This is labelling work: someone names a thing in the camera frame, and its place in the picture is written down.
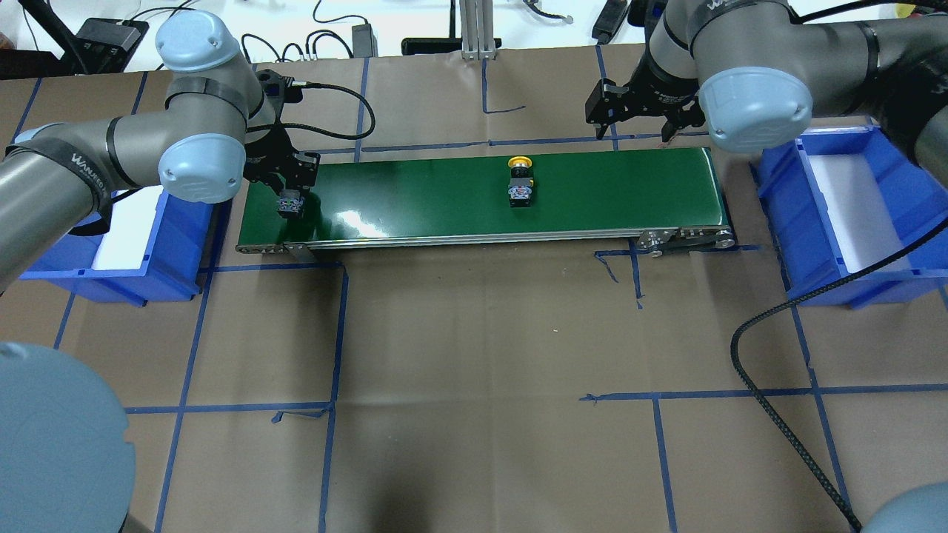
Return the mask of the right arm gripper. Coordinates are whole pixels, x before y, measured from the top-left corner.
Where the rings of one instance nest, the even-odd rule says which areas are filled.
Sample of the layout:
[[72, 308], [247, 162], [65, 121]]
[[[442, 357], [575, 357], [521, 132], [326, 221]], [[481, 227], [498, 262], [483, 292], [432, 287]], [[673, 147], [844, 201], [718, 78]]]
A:
[[586, 123], [595, 128], [596, 141], [602, 141], [616, 122], [664, 117], [661, 142], [670, 143], [678, 132], [707, 121], [697, 93], [696, 78], [666, 76], [651, 70], [638, 71], [621, 85], [603, 78], [595, 83], [585, 102]]

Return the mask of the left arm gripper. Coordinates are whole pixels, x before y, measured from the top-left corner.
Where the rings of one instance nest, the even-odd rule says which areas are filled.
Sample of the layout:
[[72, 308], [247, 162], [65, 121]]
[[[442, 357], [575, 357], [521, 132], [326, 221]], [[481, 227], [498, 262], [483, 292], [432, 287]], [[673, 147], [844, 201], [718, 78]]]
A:
[[[261, 182], [282, 201], [289, 198], [287, 186], [304, 195], [317, 182], [321, 155], [315, 151], [298, 151], [287, 128], [271, 126], [257, 141], [248, 141], [243, 176], [249, 182]], [[280, 176], [268, 176], [278, 173]]]

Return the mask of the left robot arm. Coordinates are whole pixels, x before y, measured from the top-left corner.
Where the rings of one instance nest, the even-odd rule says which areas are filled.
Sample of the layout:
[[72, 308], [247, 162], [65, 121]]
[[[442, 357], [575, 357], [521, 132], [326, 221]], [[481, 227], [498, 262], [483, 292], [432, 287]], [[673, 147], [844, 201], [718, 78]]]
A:
[[[162, 186], [183, 201], [264, 183], [301, 214], [321, 161], [281, 120], [291, 78], [254, 72], [210, 11], [170, 17], [156, 49], [173, 74], [162, 111], [27, 130], [2, 159], [2, 287], [67, 234], [105, 232], [116, 193]], [[50, 347], [2, 344], [2, 530], [121, 532], [136, 453], [116, 393]]]

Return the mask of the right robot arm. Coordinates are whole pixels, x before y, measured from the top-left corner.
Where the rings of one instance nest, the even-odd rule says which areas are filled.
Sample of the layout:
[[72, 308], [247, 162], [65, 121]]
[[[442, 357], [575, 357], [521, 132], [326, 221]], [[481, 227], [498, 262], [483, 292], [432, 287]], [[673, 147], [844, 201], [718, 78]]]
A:
[[853, 1], [797, 14], [787, 1], [667, 1], [646, 30], [630, 80], [597, 82], [584, 117], [597, 138], [620, 121], [663, 117], [664, 134], [704, 126], [718, 146], [754, 154], [791, 141], [815, 117], [866, 113], [905, 158], [946, 183], [946, 3], [905, 19], [823, 18]]

